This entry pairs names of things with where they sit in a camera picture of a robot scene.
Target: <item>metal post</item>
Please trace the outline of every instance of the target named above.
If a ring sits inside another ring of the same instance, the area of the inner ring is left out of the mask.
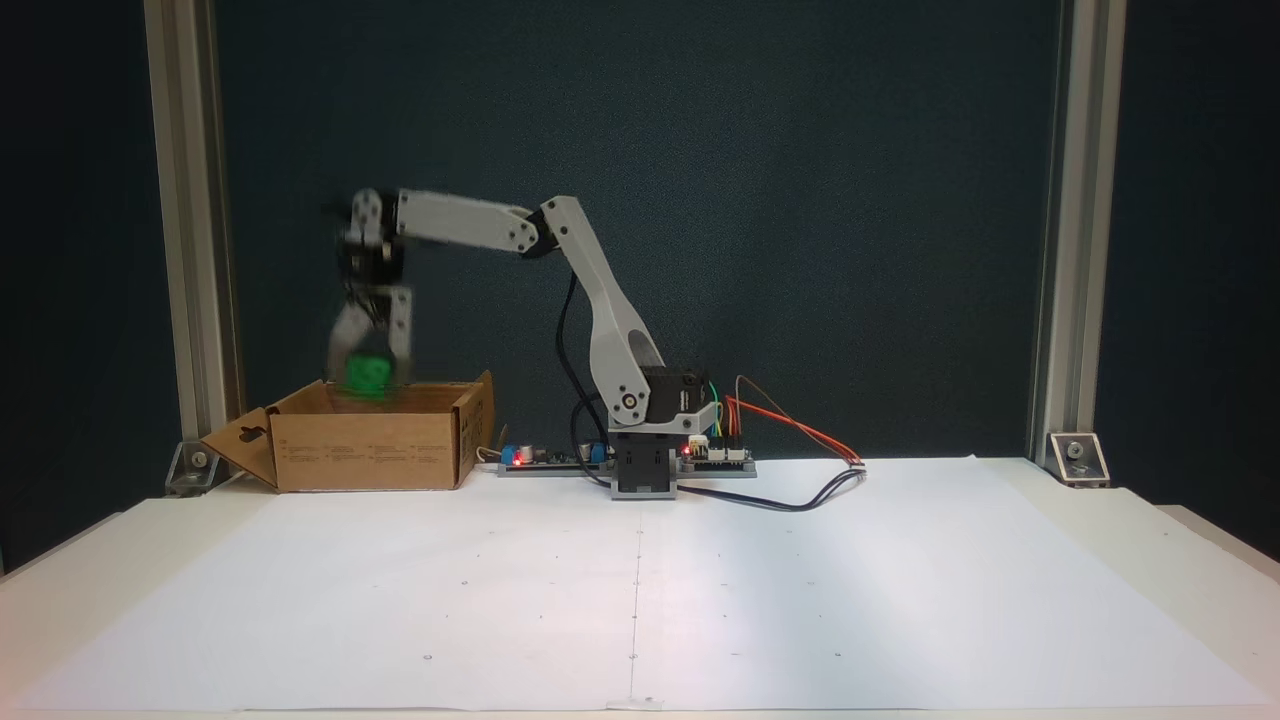
[[[207,0],[143,10],[182,436],[196,441],[244,405],[214,13]]]
[[[1050,433],[1093,430],[1125,5],[1068,4],[1027,448],[1042,468],[1055,466]]]

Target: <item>metal bracket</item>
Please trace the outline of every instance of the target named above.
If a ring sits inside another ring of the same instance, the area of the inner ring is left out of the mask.
[[[1050,471],[1066,487],[1111,487],[1111,473],[1097,434],[1050,433],[1048,446],[1055,460]]]
[[[230,475],[230,464],[210,452],[202,442],[179,442],[164,480],[164,493],[196,497],[223,484]]]

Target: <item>dark blue wall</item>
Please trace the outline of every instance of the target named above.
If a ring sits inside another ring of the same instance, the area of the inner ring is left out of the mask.
[[[1097,429],[1121,484],[1280,557],[1276,28],[1129,4]]]
[[[1023,452],[1057,3],[218,10],[252,404],[321,372],[324,202],[568,193],[668,363],[749,374],[868,455]],[[512,437],[563,447],[563,259],[426,247],[407,278],[417,375],[493,369]],[[754,427],[763,454],[813,452]]]
[[[180,429],[142,4],[5,13],[0,551],[13,569],[160,495]]]

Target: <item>box flap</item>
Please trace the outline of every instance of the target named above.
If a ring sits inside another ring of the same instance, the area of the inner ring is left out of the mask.
[[[485,370],[453,402],[453,459],[456,483],[462,483],[476,464],[476,447],[493,441],[493,374]]]
[[[233,465],[275,487],[269,430],[266,410],[259,407],[209,433],[201,442]]]

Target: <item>white sheet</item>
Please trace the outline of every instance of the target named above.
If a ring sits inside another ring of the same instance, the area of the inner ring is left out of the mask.
[[[733,489],[801,500],[838,464],[759,466]],[[861,487],[797,515],[488,475],[452,493],[282,496],[22,705],[1262,702],[966,459],[873,462]]]

